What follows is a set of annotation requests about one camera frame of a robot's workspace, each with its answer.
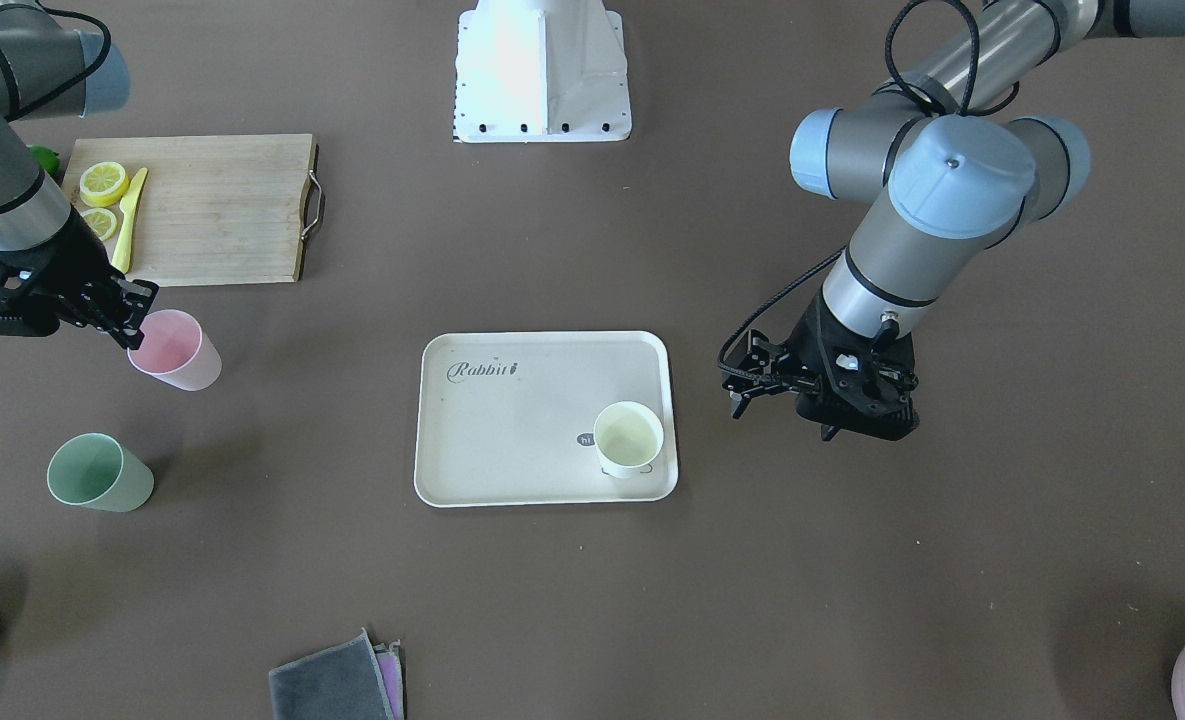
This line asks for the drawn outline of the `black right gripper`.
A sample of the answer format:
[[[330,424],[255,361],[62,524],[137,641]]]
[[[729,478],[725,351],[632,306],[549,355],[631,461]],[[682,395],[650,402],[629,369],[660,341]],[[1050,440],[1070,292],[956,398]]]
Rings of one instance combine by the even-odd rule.
[[[0,336],[45,338],[62,322],[92,324],[136,351],[159,291],[154,282],[118,277],[103,243],[71,208],[47,242],[0,251]]]

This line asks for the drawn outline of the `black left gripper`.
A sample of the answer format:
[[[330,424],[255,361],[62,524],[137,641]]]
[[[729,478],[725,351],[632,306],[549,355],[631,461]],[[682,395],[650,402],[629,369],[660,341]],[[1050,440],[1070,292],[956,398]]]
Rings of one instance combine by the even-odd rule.
[[[717,352],[723,386],[732,397],[730,416],[742,418],[755,398],[796,392],[799,361],[816,388],[799,393],[798,414],[820,424],[824,439],[839,430],[907,438],[920,424],[912,405],[918,378],[912,336],[899,338],[898,329],[888,322],[877,338],[848,332],[816,292],[790,333],[790,346],[761,332],[734,334]]]

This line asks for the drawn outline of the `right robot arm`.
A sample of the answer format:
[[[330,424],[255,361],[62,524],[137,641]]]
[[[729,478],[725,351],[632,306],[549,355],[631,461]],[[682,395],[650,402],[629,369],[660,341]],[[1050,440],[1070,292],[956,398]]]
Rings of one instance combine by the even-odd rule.
[[[129,69],[105,22],[39,1],[0,1],[0,336],[90,327],[122,348],[158,287],[130,281],[13,123],[88,117],[129,99]]]

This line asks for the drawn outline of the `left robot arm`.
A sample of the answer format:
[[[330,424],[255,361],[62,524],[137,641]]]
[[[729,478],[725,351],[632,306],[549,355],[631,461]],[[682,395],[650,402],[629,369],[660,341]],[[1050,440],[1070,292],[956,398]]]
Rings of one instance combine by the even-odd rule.
[[[796,396],[821,437],[897,441],[918,425],[912,328],[985,249],[1075,199],[1091,169],[1084,133],[1058,117],[999,124],[1021,77],[1085,38],[1185,37],[1185,1],[954,4],[965,31],[899,70],[861,108],[812,111],[794,131],[798,186],[867,204],[821,290],[784,341],[739,324],[720,347],[739,418],[757,397]]]

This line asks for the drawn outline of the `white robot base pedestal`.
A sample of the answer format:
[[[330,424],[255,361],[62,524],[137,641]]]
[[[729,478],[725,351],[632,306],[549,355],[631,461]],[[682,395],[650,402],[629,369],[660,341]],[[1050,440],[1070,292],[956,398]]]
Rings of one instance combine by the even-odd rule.
[[[457,18],[455,69],[460,143],[632,135],[623,19],[601,1],[479,1]]]

